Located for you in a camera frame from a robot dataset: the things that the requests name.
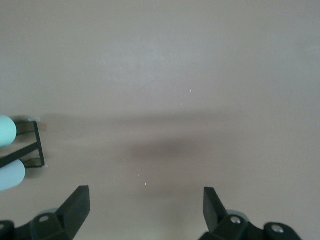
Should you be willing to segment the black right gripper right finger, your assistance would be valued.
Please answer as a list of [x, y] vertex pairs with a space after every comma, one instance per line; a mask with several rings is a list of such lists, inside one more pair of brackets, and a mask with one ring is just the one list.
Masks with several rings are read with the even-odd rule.
[[240, 214], [228, 213], [212, 187], [203, 192], [203, 215], [208, 228], [202, 240], [262, 240], [263, 231]]

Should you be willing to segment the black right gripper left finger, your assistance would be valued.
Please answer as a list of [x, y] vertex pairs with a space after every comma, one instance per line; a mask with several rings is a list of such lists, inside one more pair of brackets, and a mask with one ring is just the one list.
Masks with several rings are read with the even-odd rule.
[[72, 240], [90, 213], [89, 186], [79, 186], [55, 211], [46, 211], [17, 229], [18, 240]]

